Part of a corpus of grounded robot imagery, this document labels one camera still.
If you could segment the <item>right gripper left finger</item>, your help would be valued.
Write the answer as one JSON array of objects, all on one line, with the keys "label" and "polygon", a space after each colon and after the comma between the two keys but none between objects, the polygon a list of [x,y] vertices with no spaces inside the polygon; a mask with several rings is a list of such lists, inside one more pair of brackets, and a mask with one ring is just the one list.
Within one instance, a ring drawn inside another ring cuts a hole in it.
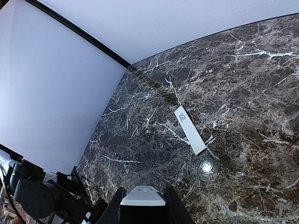
[{"label": "right gripper left finger", "polygon": [[99,224],[119,224],[119,213],[122,199],[126,196],[126,190],[120,187],[115,192],[110,203],[98,220]]}]

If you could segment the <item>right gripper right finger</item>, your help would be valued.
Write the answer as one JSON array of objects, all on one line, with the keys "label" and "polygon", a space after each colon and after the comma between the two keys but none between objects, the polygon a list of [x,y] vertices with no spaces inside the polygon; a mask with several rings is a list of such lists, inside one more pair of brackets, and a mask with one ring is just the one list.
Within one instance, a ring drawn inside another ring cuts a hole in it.
[{"label": "right gripper right finger", "polygon": [[166,186],[164,197],[167,199],[166,204],[169,207],[171,224],[194,224],[195,222],[187,212],[185,206],[180,200],[173,186]]}]

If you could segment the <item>white remote control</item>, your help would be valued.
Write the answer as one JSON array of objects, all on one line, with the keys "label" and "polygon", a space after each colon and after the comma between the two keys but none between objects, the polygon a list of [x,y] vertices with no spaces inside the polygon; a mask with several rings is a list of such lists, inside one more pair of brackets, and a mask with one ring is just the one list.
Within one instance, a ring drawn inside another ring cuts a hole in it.
[{"label": "white remote control", "polygon": [[136,186],[121,201],[123,206],[165,206],[166,201],[152,186]]}]

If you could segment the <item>white battery cover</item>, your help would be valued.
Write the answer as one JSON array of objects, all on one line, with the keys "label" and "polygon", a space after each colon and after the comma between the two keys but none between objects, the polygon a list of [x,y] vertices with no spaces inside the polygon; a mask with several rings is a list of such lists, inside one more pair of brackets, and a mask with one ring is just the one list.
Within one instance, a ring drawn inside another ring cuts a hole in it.
[{"label": "white battery cover", "polygon": [[176,118],[181,125],[194,154],[197,156],[206,149],[206,144],[190,119],[184,107],[181,105],[175,112]]}]

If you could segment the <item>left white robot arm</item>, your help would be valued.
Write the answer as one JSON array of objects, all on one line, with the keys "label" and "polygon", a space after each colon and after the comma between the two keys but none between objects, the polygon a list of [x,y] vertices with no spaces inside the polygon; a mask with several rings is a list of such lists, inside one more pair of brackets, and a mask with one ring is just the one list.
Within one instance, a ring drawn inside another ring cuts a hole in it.
[{"label": "left white robot arm", "polygon": [[69,175],[57,172],[51,178],[28,161],[11,160],[0,167],[0,173],[9,198],[18,202],[39,224],[52,214],[64,224],[94,224],[107,208],[102,198],[92,203],[76,167]]}]

